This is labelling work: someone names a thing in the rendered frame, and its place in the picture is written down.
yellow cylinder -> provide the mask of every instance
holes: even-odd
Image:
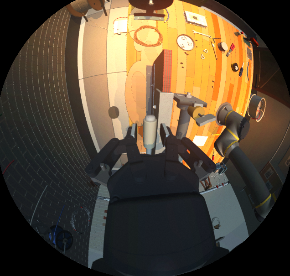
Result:
[[[187,108],[187,112],[194,120],[196,120],[197,118],[200,118],[198,114],[204,115],[204,108],[201,106],[197,106],[197,107],[189,106]]]
[[[155,147],[157,133],[157,119],[154,115],[147,115],[143,120],[143,144],[146,149]]]

book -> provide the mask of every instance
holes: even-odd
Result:
[[[196,14],[196,13],[192,13],[189,11],[184,11],[184,17],[185,17],[185,21],[187,23],[196,25],[196,26],[200,26],[203,28],[207,27],[207,21],[205,19],[204,16]]]

wooden table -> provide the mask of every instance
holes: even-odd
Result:
[[[127,35],[127,81],[126,81],[126,105],[129,113],[130,125],[132,121],[137,122],[139,129],[143,118],[145,117],[144,102],[137,106],[136,98],[131,95],[132,92],[145,91],[146,75],[143,73],[145,66],[153,65],[156,57],[163,49],[172,50],[172,74],[171,74],[171,92],[184,94],[190,92],[193,96],[207,102],[205,114],[216,115],[218,107],[225,102],[231,104],[234,111],[245,116],[249,104],[250,93],[253,82],[253,61],[248,59],[247,48],[243,41],[243,35],[236,36],[238,31],[231,24],[211,12],[199,8],[195,5],[174,0],[173,4],[167,8],[169,20],[163,21],[134,21],[134,11],[136,9],[129,5],[128,12],[128,31],[136,30],[141,25],[152,25],[156,27],[163,36],[163,42],[157,47],[144,47],[134,42],[134,31]],[[189,11],[205,16],[207,28],[202,28],[185,22],[184,11]],[[159,10],[157,13],[165,14],[165,20],[168,15],[166,10]],[[220,37],[214,43],[215,57],[211,42],[213,40],[201,34],[193,34],[192,30],[211,35],[213,38]],[[186,34],[194,42],[193,50],[188,51],[186,55],[176,43],[179,35]],[[154,44],[158,40],[158,33],[154,29],[142,29],[138,32],[137,38],[147,44]],[[218,43],[225,42],[228,51],[233,43],[235,49],[229,57],[218,49]],[[239,77],[239,71],[233,72],[231,63],[236,62],[241,68],[243,62],[243,74]],[[172,133],[176,134],[180,109],[173,102],[173,111],[170,128]],[[190,120],[186,137],[193,140],[195,136],[207,136],[204,146],[200,146],[210,158],[213,155],[213,144],[218,138],[217,135],[225,129],[225,126],[218,126],[216,122],[198,127],[193,119]],[[214,162],[221,162],[223,157],[215,151]]]

dark wall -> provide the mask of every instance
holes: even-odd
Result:
[[[80,206],[86,207],[92,218],[98,188],[92,188],[84,171],[90,158],[67,94],[65,46],[70,47],[66,45],[69,22],[70,14],[63,7],[31,35],[11,61],[0,97],[0,166],[4,172],[14,160],[4,173],[20,211],[14,212],[14,222],[27,225],[25,218],[31,219],[47,186],[34,219],[48,227],[56,225],[65,205],[58,225],[74,237],[66,256],[88,266],[90,227],[80,237],[70,221]],[[7,202],[15,206],[5,192]],[[87,213],[78,211],[75,224],[77,230],[86,229]],[[46,244],[37,237],[40,244]]]

white light patch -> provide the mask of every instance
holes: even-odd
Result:
[[[203,146],[205,142],[207,141],[207,138],[208,138],[207,136],[195,136],[192,142],[196,146]]]

